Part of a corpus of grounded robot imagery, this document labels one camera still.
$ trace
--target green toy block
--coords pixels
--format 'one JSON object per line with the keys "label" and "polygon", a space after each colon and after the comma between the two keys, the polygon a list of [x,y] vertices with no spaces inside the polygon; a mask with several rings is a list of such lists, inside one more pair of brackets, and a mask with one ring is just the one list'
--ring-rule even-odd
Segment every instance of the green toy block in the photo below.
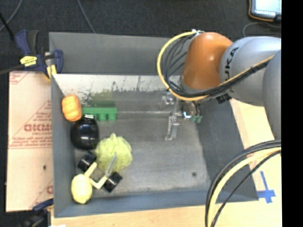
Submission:
{"label": "green toy block", "polygon": [[117,111],[115,107],[82,107],[83,114],[91,114],[98,121],[115,121]]}

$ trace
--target green scrubber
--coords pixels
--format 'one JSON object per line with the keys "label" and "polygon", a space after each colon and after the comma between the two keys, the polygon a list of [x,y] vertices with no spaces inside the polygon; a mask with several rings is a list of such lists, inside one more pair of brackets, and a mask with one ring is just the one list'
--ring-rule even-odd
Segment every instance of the green scrubber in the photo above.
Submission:
{"label": "green scrubber", "polygon": [[112,133],[109,138],[101,140],[95,149],[98,167],[101,168],[102,171],[106,171],[108,164],[115,153],[117,158],[113,167],[113,172],[121,171],[133,161],[130,144],[123,137],[117,137]]}

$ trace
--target orange toy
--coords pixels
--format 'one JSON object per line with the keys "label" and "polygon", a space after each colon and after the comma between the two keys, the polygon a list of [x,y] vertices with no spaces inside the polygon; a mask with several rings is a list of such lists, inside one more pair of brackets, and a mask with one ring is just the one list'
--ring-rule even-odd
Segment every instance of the orange toy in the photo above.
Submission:
{"label": "orange toy", "polygon": [[74,94],[64,97],[62,100],[62,111],[68,121],[79,120],[82,117],[82,108],[78,97]]}

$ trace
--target cardboard sheet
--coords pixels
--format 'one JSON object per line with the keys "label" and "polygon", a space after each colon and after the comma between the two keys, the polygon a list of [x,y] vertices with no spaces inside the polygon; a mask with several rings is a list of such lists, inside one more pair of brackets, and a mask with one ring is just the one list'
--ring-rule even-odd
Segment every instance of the cardboard sheet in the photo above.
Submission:
{"label": "cardboard sheet", "polygon": [[50,80],[39,72],[9,75],[6,211],[30,210],[53,197]]}

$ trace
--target blue clamp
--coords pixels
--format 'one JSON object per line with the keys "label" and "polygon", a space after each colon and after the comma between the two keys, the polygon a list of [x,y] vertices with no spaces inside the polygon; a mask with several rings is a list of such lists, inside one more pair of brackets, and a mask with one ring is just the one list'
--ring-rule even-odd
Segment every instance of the blue clamp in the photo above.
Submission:
{"label": "blue clamp", "polygon": [[55,69],[56,73],[60,73],[63,68],[63,52],[62,50],[54,50],[52,54],[43,57],[36,53],[36,36],[39,33],[37,30],[27,31],[21,30],[15,35],[17,47],[22,51],[24,56],[35,56],[36,61],[30,66],[25,66],[23,70],[41,71],[48,78],[50,78],[50,66],[46,65],[45,60],[54,59],[55,63],[52,65],[52,71]]}

